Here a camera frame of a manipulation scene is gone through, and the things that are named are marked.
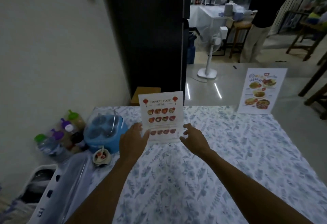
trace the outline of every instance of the black shirt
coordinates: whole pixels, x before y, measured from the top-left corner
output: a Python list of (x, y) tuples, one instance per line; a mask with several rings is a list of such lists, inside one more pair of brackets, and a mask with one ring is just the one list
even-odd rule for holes
[(258, 0), (258, 13), (255, 15), (252, 24), (256, 27), (270, 27), (275, 17), (286, 0)]

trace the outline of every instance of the white standing fan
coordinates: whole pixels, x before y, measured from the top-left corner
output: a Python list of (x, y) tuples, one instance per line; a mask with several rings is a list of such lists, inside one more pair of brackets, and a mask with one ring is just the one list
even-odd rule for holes
[(210, 68), (212, 53), (217, 51), (221, 45), (221, 32), (213, 28), (206, 27), (200, 35), (201, 46), (208, 53), (208, 61), (206, 68), (198, 71), (198, 76), (202, 78), (215, 78), (217, 71)]

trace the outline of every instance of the thai food menu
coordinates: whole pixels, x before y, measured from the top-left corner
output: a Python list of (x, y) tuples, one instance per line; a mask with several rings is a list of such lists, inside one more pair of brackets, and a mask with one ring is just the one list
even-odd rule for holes
[(149, 141), (177, 142), (183, 130), (183, 92), (139, 95), (143, 133), (150, 129)]
[(286, 68), (248, 68), (237, 112), (270, 114), (286, 72)]

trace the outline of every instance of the plastic lid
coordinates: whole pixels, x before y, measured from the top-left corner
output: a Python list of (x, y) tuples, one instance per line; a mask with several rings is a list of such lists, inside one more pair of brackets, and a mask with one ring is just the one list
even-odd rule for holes
[(80, 142), (83, 141), (83, 140), (84, 140), (83, 132), (76, 132), (76, 133), (74, 133), (73, 135), (71, 135), (71, 137), (70, 137), (70, 141), (71, 141), (73, 144), (80, 143)]
[(67, 125), (71, 125), (71, 122), (70, 121), (65, 121), (64, 118), (60, 118), (60, 120), (62, 121), (61, 126), (63, 127), (63, 129), (65, 129), (65, 127)]
[(65, 127), (65, 130), (66, 130), (67, 132), (71, 132), (71, 131), (74, 130), (74, 126), (73, 126), (72, 124), (68, 124), (68, 125)]
[(56, 131), (54, 128), (51, 129), (51, 131), (53, 132), (52, 137), (55, 138), (55, 140), (60, 140), (63, 138), (63, 136), (65, 135), (63, 132), (61, 131)]
[(47, 139), (47, 136), (45, 136), (44, 134), (38, 134), (34, 137), (34, 140), (36, 142), (42, 142), (45, 139)]
[(68, 110), (68, 111), (69, 111), (69, 115), (68, 115), (69, 120), (74, 120), (79, 117), (78, 113), (72, 112), (71, 110)]

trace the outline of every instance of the beige pants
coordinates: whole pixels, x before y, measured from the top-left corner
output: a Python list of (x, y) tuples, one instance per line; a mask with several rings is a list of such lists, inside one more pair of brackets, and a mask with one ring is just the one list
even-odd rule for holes
[(252, 25), (247, 34), (247, 38), (244, 43), (244, 47), (241, 53), (241, 63), (257, 63), (255, 59), (260, 53), (260, 50), (264, 44), (271, 27), (259, 28)]

